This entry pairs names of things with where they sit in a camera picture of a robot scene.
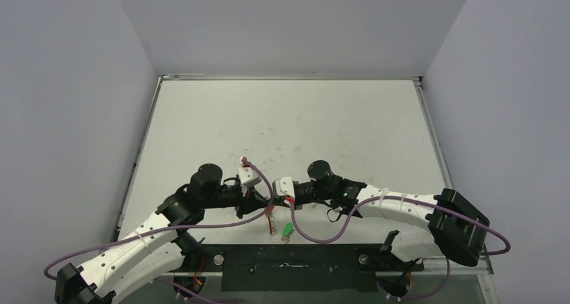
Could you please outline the silver keyring with red grip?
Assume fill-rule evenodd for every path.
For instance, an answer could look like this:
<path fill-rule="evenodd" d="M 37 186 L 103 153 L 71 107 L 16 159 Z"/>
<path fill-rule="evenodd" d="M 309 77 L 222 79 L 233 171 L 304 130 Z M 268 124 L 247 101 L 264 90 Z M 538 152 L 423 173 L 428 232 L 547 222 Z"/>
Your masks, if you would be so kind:
<path fill-rule="evenodd" d="M 270 206 L 269 209 L 265 212 L 265 216 L 268 222 L 268 233 L 273 237 L 276 236 L 277 234 L 277 229 L 276 229 L 276 219 L 275 216 L 273 214 L 273 210 L 274 210 L 274 205 Z"/>

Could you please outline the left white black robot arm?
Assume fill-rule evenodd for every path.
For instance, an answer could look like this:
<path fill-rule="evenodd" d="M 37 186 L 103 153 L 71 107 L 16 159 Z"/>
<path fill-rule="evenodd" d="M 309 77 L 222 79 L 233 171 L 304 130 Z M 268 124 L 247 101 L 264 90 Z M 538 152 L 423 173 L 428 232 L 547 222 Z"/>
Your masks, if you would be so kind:
<path fill-rule="evenodd" d="M 274 195 L 264 198 L 255 186 L 269 180 L 246 158 L 226 184 L 219 166 L 201 165 L 189 183 L 152 212 L 132 233 L 114 243 L 82 252 L 99 254 L 80 265 L 65 264 L 52 278 L 56 303 L 120 303 L 162 274 L 195 269 L 203 257 L 201 244 L 190 229 L 202 229 L 211 208 L 233 207 L 239 218 L 257 209 L 262 217 Z"/>

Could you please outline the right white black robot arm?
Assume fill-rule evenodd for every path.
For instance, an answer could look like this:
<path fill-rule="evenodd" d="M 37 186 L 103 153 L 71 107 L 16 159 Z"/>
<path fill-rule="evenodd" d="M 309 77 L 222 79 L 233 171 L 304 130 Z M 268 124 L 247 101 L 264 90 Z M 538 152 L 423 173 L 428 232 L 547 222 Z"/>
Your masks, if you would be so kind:
<path fill-rule="evenodd" d="M 398 269 L 418 258 L 444 256 L 468 267 L 479 262 L 490 226 L 488 218 L 460 192 L 445 188 L 439 194 L 406 194 L 377 188 L 335 175 L 324 160 L 307 168 L 308 182 L 283 177 L 273 183 L 276 202 L 298 209 L 326 202 L 341 215 L 380 218 L 418 228 L 387 237 L 380 251 L 382 265 Z"/>

